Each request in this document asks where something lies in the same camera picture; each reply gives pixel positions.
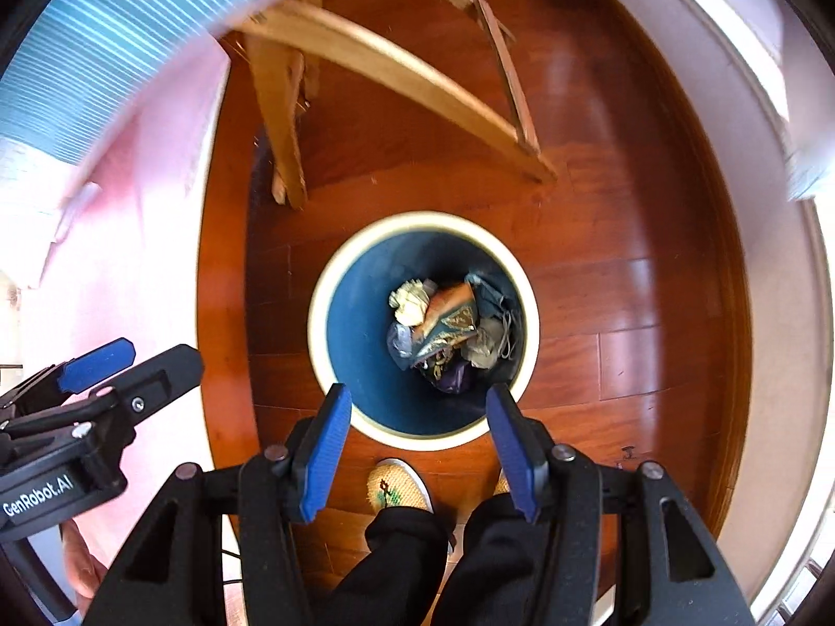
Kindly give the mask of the cream paper bag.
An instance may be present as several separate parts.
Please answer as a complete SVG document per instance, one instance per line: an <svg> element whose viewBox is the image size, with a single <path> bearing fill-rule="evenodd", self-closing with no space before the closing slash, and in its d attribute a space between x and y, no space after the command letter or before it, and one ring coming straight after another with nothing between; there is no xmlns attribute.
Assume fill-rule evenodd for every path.
<svg viewBox="0 0 835 626"><path fill-rule="evenodd" d="M408 280L389 294L388 304L395 321L406 328L415 328L425 321L430 299L437 285L432 280Z"/></svg>

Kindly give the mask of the wooden table frame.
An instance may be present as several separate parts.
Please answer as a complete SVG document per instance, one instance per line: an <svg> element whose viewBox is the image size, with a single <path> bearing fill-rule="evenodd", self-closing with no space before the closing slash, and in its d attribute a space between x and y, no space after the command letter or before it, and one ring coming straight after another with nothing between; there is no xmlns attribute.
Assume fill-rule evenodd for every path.
<svg viewBox="0 0 835 626"><path fill-rule="evenodd" d="M527 96L508 46L514 34L487 0L446 0L485 32L511 117L504 119L473 93L382 35L323 7L323 0L280 0L233 23L245 58L273 157L273 201L302 209L308 201L297 141L297 106L318 92L318 62L325 59L413 100L477 137L538 181L557 168L542 153Z"/></svg>

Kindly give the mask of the yellow slipper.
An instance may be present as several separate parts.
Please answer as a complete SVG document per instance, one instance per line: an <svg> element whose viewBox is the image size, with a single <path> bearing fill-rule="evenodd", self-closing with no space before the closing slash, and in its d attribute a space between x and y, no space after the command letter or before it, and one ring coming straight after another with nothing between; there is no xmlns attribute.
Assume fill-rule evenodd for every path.
<svg viewBox="0 0 835 626"><path fill-rule="evenodd" d="M412 507L433 512L432 496L419 473L399 458L379 461L366 481L368 502L375 513L390 507Z"/></svg>
<svg viewBox="0 0 835 626"><path fill-rule="evenodd" d="M494 486L494 496L505 495L505 493L509 492L509 483L507 476L505 476L504 471L498 472L497 482L495 482Z"/></svg>

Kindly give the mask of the blue face mask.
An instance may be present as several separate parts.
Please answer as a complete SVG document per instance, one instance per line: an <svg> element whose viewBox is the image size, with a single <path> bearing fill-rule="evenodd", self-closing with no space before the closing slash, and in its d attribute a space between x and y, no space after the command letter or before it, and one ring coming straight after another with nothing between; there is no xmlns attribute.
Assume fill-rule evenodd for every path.
<svg viewBox="0 0 835 626"><path fill-rule="evenodd" d="M478 274L467 274L466 283L473 290L479 318L475 335L464 344L463 357L476 369L490 370L515 352L518 312L507 295Z"/></svg>

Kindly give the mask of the purple plastic bag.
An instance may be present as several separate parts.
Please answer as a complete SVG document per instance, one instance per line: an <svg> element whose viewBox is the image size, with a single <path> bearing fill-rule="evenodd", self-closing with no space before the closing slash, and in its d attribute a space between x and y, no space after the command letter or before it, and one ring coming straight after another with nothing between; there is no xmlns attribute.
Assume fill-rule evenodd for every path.
<svg viewBox="0 0 835 626"><path fill-rule="evenodd" d="M456 352L455 359L450 363L445 371L445 374L440 380L429 379L420 370L415 369L410 363L410 356L412 356L412 329L400 325L399 322L394 322L390 325L388 332L386 332L386 350L389 353L390 359L393 360L400 370L411 370L419 373L426 381L439 390L440 393L445 394L461 394L469 387L470 384L470 363L461 356L461 347Z"/></svg>

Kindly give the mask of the teal white patterned tablecloth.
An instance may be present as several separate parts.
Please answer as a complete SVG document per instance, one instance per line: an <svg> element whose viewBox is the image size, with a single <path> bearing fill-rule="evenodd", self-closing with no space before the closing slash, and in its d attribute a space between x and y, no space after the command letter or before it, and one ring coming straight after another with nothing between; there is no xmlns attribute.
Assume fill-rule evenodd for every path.
<svg viewBox="0 0 835 626"><path fill-rule="evenodd" d="M183 45L266 0L52 0L2 77L2 154L85 159Z"/></svg>

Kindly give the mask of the right yellow slipper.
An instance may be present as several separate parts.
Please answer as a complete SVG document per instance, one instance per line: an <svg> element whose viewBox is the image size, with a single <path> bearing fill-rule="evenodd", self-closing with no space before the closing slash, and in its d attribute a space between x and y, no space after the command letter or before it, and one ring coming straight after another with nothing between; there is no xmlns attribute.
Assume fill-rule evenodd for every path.
<svg viewBox="0 0 835 626"><path fill-rule="evenodd" d="M505 495L505 493L509 492L509 483L507 476L505 476L504 471L498 472L497 482L495 482L494 486L494 496Z"/></svg>

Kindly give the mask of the black gold wrapper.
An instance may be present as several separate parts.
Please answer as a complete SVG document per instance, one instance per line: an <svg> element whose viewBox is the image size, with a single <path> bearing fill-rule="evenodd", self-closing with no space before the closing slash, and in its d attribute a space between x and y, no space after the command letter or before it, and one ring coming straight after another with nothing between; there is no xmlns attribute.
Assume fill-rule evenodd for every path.
<svg viewBox="0 0 835 626"><path fill-rule="evenodd" d="M447 367L455 359L456 352L474 336L474 331L442 332L439 335L430 336L420 345L413 367L425 373L429 379L440 380Z"/></svg>

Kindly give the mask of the left yellow slipper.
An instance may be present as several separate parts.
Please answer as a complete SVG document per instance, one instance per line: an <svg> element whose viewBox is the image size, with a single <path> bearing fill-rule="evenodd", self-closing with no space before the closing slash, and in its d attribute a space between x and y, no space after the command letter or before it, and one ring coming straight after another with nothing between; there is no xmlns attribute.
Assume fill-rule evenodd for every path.
<svg viewBox="0 0 835 626"><path fill-rule="evenodd" d="M399 458L379 461L366 481L368 502L375 513L390 507L412 507L433 512L432 496L419 473Z"/></svg>

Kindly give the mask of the yellow paper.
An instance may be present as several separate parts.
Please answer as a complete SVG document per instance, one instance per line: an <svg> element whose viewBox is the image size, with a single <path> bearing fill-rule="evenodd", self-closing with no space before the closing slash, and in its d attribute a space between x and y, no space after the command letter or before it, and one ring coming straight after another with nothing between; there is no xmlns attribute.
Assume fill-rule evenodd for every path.
<svg viewBox="0 0 835 626"><path fill-rule="evenodd" d="M499 359L507 359L511 351L508 323L487 317L480 319L475 336L461 348L461 356L476 369L490 370Z"/></svg>

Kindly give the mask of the orange snack packet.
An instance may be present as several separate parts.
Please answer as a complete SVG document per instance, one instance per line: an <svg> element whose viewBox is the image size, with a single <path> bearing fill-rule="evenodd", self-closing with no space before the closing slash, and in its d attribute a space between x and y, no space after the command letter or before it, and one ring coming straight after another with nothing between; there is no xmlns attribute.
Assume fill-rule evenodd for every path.
<svg viewBox="0 0 835 626"><path fill-rule="evenodd" d="M473 290L467 283L460 283L440 290L430 299L425 321L412 329L412 356L415 362L420 345L430 336L442 332L463 333L477 329L477 307Z"/></svg>

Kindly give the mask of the dark blue trash bin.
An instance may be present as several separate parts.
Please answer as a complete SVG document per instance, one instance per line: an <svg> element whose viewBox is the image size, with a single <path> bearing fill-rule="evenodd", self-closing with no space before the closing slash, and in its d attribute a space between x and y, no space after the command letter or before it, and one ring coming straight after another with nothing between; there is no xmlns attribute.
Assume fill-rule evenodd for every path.
<svg viewBox="0 0 835 626"><path fill-rule="evenodd" d="M406 451L488 430L491 389L521 400L541 318L517 257L477 223L388 216L350 237L318 277L307 319L314 376L351 394L351 424Z"/></svg>

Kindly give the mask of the pink bed cover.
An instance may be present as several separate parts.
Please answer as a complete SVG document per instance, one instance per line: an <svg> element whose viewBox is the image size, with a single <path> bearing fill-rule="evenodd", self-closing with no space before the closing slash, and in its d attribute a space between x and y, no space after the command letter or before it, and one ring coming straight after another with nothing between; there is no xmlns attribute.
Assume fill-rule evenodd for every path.
<svg viewBox="0 0 835 626"><path fill-rule="evenodd" d="M2 270L24 290L6 360L32 373L116 338L137 360L197 342L199 235L229 74L209 35L181 48L75 170L2 155Z"/></svg>

